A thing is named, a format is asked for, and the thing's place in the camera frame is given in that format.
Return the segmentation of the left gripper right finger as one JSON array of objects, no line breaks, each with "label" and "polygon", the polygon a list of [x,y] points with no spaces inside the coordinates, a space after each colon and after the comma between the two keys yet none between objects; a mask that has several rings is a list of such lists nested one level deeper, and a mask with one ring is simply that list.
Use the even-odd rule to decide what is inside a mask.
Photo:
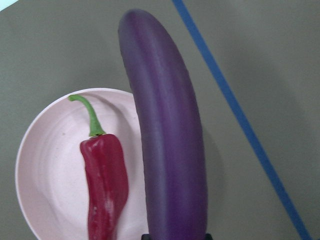
[{"label": "left gripper right finger", "polygon": [[209,233],[207,233],[207,234],[205,235],[205,240],[213,240],[213,238],[212,238],[212,236],[211,236]]}]

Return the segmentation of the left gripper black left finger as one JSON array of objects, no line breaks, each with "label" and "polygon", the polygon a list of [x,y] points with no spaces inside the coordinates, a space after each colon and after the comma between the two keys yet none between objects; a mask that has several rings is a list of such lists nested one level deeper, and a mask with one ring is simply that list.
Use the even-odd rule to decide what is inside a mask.
[{"label": "left gripper black left finger", "polygon": [[150,240],[150,235],[149,234],[142,234],[141,240]]}]

